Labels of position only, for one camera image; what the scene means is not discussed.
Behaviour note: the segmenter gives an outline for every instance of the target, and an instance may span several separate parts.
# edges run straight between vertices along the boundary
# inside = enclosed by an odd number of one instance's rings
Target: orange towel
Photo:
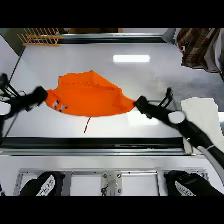
[[[134,108],[134,100],[94,71],[59,77],[58,87],[47,90],[46,104],[65,114],[98,117],[122,114]]]

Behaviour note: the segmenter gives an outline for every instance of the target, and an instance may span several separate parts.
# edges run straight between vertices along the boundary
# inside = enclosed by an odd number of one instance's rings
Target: brown cloth
[[[176,40],[178,48],[183,53],[181,65],[207,71],[204,56],[218,31],[219,28],[182,28]]]

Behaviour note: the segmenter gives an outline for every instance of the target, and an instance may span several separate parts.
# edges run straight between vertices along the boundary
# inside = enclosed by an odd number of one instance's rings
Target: wooden dish rack
[[[17,34],[23,46],[59,46],[63,39],[58,28],[23,28],[24,34]]]

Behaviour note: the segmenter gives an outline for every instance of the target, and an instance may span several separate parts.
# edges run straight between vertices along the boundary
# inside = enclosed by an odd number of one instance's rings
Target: white paper towel
[[[224,152],[224,136],[219,124],[218,105],[214,99],[193,97],[182,100],[181,107],[187,119],[203,130],[214,145]],[[184,148],[186,153],[201,154],[197,149],[192,149],[185,139]]]

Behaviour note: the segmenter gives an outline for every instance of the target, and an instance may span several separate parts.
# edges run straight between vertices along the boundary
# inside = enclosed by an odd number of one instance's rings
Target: orange fabric
[[[134,100],[125,97],[121,88],[92,70],[60,76],[58,87],[47,92],[46,104],[65,114],[109,116],[129,112],[134,107]]]

